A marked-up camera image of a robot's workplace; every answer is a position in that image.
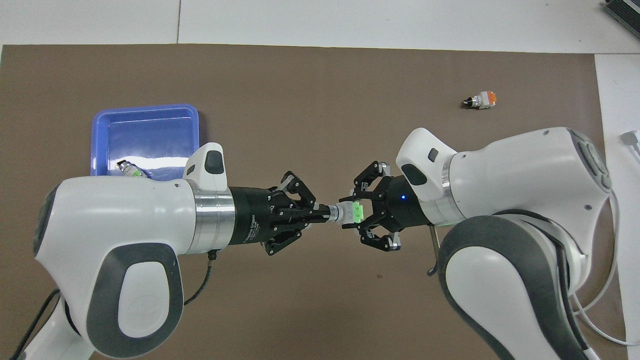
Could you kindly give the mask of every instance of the cable connector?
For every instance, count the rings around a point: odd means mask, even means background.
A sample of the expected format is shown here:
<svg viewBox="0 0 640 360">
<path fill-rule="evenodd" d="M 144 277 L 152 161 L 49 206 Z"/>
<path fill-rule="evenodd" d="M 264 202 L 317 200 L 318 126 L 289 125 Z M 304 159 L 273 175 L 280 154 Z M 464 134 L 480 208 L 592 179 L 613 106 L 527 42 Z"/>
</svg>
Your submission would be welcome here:
<svg viewBox="0 0 640 360">
<path fill-rule="evenodd" d="M 633 146 L 636 151 L 640 151 L 640 148 L 638 147 L 638 143 L 640 143 L 640 131 L 627 131 L 620 135 L 620 138 L 625 145 Z"/>
</svg>

